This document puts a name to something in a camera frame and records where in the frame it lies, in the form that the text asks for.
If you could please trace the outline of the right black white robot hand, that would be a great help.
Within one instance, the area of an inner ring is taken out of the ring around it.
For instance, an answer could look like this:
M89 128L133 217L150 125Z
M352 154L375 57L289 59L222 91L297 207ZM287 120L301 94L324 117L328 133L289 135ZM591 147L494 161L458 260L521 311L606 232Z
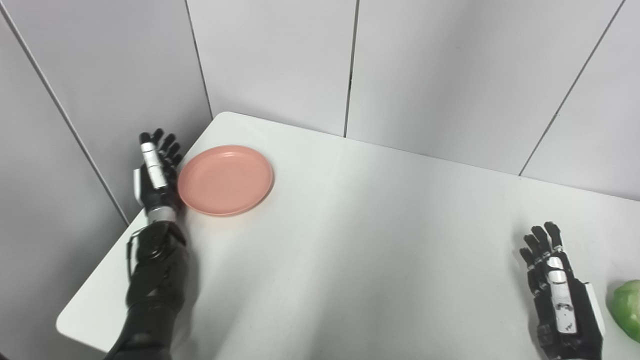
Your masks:
M524 235L519 254L538 324L535 335L549 360L601 360L605 326L589 282L576 278L560 228L547 221Z

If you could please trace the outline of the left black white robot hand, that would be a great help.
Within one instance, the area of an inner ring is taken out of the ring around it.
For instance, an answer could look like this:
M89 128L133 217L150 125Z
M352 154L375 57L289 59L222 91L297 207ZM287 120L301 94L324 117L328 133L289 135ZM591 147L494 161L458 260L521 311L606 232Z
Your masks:
M178 194L178 166L183 161L181 144L174 133L162 128L139 135L142 165L134 170L134 194L147 213L171 208L178 213L183 202Z

